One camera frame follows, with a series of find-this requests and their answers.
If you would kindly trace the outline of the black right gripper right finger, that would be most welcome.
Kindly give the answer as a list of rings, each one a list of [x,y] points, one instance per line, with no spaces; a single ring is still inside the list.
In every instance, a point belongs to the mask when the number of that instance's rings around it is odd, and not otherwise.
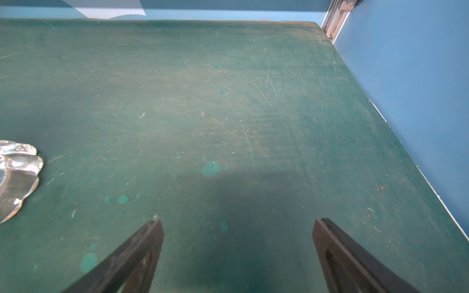
[[[417,293],[328,218],[316,220],[312,238],[331,293]]]

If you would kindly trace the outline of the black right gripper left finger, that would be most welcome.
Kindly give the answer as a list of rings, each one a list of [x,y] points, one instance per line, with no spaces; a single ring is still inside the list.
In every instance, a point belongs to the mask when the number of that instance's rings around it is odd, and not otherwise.
[[[162,250],[164,230],[152,219],[65,293],[147,293]]]

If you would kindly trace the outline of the pink vase with glass base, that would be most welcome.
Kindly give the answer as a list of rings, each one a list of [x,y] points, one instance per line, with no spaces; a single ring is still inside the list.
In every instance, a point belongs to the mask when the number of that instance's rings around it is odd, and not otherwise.
[[[16,215],[36,190],[43,165],[34,146],[1,141],[1,223]]]

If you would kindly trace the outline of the aluminium frame post right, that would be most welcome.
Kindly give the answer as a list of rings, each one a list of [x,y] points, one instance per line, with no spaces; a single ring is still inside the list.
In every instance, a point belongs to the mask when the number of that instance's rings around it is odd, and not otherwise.
[[[321,29],[334,44],[358,0],[333,0],[327,10]]]

